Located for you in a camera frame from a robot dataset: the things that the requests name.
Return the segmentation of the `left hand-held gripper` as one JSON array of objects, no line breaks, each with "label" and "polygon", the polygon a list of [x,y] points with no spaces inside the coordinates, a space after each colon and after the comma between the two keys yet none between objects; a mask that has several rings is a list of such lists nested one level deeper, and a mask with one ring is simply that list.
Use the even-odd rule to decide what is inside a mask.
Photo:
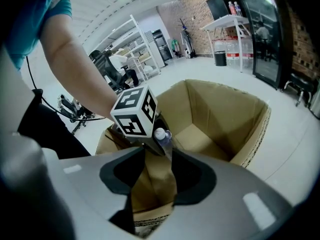
[{"label": "left hand-held gripper", "polygon": [[130,142],[139,142],[157,156],[172,156],[171,138],[165,135],[162,142],[155,134],[158,128],[167,132],[169,127],[149,86],[124,90],[110,115]]}]

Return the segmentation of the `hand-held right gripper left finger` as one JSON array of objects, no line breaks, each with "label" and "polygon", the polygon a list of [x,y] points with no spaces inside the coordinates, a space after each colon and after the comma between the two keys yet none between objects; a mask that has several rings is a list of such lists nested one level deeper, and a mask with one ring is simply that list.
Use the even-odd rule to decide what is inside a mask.
[{"label": "hand-held right gripper left finger", "polygon": [[60,160],[43,149],[48,175],[76,236],[133,236],[131,190],[144,169],[145,151]]}]

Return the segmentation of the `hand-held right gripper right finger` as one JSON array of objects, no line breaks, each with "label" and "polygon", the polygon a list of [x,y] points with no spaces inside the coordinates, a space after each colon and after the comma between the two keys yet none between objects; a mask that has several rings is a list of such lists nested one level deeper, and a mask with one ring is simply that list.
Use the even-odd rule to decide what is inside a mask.
[{"label": "hand-held right gripper right finger", "polygon": [[152,240],[266,240],[291,214],[292,205],[249,170],[175,149],[177,194]]}]

